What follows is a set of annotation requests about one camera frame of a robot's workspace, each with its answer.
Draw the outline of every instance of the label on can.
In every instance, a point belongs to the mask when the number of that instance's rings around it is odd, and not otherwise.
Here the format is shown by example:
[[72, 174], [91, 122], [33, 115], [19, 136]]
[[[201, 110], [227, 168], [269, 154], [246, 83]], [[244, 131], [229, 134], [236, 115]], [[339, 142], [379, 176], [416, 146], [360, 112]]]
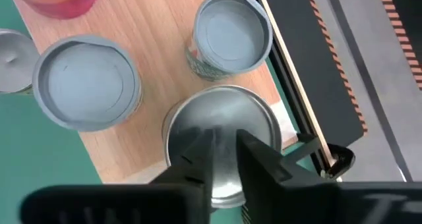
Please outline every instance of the label on can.
[[187, 48], [186, 48], [186, 57], [189, 62], [191, 69], [201, 78], [205, 80], [219, 80], [229, 76], [229, 73], [226, 73], [220, 69], [209, 65], [203, 58], [201, 52], [196, 46], [196, 42], [193, 36], [190, 38]]

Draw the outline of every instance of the silver can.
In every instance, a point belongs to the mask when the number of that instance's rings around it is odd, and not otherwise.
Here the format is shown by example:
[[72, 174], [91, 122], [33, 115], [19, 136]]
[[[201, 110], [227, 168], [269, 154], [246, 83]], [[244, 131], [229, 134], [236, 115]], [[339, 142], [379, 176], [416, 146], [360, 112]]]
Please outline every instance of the silver can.
[[51, 45], [36, 63], [33, 87], [38, 105], [53, 122], [81, 132], [122, 123], [142, 99], [138, 70], [129, 54], [94, 35]]
[[0, 94], [31, 94], [32, 73], [39, 57], [29, 37], [0, 29]]
[[245, 129], [280, 150], [282, 135], [270, 106], [252, 91], [239, 86], [216, 86], [176, 103], [167, 113], [162, 136], [166, 162], [180, 155], [204, 130], [218, 127], [214, 148], [212, 206], [233, 208], [245, 202], [237, 171], [235, 133]]
[[270, 52], [270, 20], [255, 0], [205, 0], [196, 13], [186, 56], [206, 80], [249, 72]]

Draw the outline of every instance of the gray plastic lid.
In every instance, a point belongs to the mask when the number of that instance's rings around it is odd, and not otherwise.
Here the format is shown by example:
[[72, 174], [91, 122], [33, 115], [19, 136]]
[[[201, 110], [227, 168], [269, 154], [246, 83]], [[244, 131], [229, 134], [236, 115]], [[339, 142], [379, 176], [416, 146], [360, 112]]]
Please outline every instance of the gray plastic lid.
[[268, 56], [272, 28], [255, 0], [205, 0], [196, 14], [194, 39], [212, 66], [240, 73], [257, 68]]
[[29, 87], [38, 57], [40, 54], [30, 38], [14, 30], [0, 29], [0, 93]]
[[97, 36], [74, 36], [52, 45], [37, 62], [33, 83], [43, 112], [79, 131], [120, 123], [140, 97], [140, 79], [127, 53]]

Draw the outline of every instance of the open metal can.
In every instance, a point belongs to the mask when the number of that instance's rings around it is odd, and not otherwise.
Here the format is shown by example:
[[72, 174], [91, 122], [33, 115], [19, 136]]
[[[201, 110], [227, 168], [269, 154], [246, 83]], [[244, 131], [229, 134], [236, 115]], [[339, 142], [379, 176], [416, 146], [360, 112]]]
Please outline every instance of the open metal can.
[[234, 208], [245, 203], [237, 171], [235, 136], [244, 129], [280, 150], [282, 135], [270, 106], [239, 86], [216, 86], [176, 103], [167, 113], [162, 136], [166, 162], [181, 155], [206, 129], [219, 129], [214, 147], [212, 207]]

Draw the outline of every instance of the wooden tabletop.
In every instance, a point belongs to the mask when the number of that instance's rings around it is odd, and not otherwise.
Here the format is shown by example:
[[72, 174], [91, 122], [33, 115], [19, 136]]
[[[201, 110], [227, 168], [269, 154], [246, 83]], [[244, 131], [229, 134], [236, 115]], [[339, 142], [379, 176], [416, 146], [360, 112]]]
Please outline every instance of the wooden tabletop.
[[80, 137], [103, 182], [119, 182], [162, 161], [163, 119], [169, 108], [215, 84], [236, 84], [280, 105], [280, 95], [266, 65], [220, 82], [193, 74], [184, 54], [196, 10], [203, 0], [97, 0], [85, 15], [56, 20], [35, 13], [22, 0], [15, 3], [40, 52], [57, 40], [96, 34], [126, 49], [137, 64], [143, 102], [121, 125]]

